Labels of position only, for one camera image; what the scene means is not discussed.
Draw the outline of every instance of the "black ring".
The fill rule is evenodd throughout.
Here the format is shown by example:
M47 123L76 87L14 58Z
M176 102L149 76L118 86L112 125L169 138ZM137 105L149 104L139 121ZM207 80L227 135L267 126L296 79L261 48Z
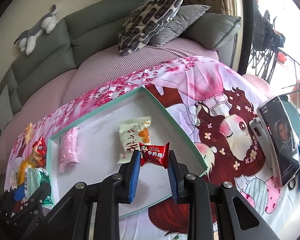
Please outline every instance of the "black ring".
M289 181L288 183L288 188L291 190L291 189L294 189L296 186L296 179L293 178L292 180Z

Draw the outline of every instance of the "person on phone screen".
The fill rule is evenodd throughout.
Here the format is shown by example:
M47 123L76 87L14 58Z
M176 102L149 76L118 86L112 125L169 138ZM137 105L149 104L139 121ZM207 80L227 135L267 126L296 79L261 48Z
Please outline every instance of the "person on phone screen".
M292 148L292 136L291 132L288 130L286 122L279 120L275 124L275 131L279 138L279 144L277 145L279 153L285 155L286 157L291 156Z

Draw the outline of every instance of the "gray pillow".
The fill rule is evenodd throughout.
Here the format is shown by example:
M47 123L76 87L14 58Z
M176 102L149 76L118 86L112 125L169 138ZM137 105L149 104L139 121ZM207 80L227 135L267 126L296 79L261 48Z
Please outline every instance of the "gray pillow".
M210 6L193 4L181 6L176 16L164 26L163 30L153 36L148 45L161 47L179 37L191 24L199 19Z
M13 113L10 106L8 86L6 85L0 95L0 130L3 131L12 120Z
M145 0L127 17L119 34L119 53L128 55L148 44L178 12L183 0Z
M240 27L240 17L205 13L181 37L196 41L207 49L218 50L237 34Z

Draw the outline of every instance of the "plush toy tail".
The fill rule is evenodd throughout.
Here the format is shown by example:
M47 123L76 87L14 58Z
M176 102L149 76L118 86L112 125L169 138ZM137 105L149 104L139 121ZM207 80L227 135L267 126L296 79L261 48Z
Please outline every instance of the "plush toy tail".
M55 15L57 13L57 6L54 4L51 6L50 13Z

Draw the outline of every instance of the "red candy package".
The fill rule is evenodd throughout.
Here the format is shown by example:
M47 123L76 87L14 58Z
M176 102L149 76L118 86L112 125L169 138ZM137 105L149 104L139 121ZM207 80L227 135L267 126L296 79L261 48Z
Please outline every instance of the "red candy package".
M169 142L164 146L145 145L139 142L141 152L141 167L146 163L152 163L168 168Z
M32 145L32 155L36 160L37 166L41 168L44 167L46 164L47 146L43 136Z

